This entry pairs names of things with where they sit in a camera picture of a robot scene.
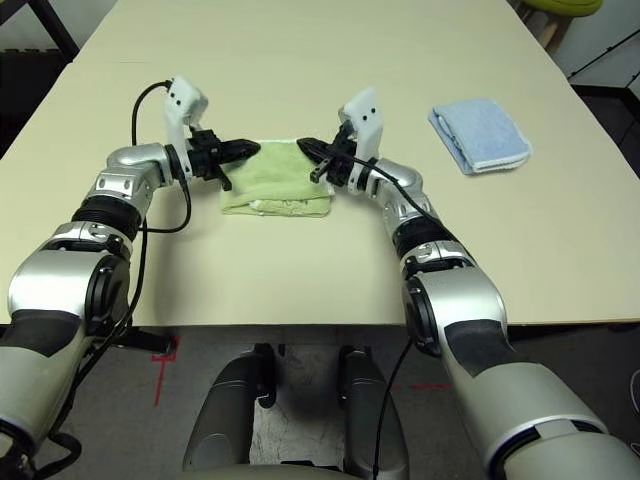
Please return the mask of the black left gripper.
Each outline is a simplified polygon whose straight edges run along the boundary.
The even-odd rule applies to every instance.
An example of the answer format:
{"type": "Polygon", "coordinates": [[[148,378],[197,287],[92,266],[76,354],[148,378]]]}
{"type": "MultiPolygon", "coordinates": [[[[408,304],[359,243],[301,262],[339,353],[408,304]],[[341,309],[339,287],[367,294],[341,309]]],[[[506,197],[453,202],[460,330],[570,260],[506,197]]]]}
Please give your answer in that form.
{"type": "Polygon", "coordinates": [[[190,129],[188,157],[192,173],[204,181],[218,180],[223,191],[232,189],[232,182],[221,165],[246,161],[261,149],[257,142],[247,139],[222,141],[212,130],[190,129]]]}

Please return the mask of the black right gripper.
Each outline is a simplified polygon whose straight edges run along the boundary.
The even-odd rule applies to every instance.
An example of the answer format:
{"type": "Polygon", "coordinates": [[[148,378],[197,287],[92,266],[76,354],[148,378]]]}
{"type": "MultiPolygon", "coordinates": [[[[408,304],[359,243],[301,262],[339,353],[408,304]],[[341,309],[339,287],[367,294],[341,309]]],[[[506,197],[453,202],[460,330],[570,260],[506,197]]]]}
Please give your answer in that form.
{"type": "Polygon", "coordinates": [[[317,164],[310,173],[310,180],[319,183],[323,175],[326,180],[336,186],[347,185],[354,167],[353,154],[356,143],[350,139],[354,128],[350,123],[343,123],[331,143],[313,137],[299,138],[297,145],[304,155],[317,164]]]}

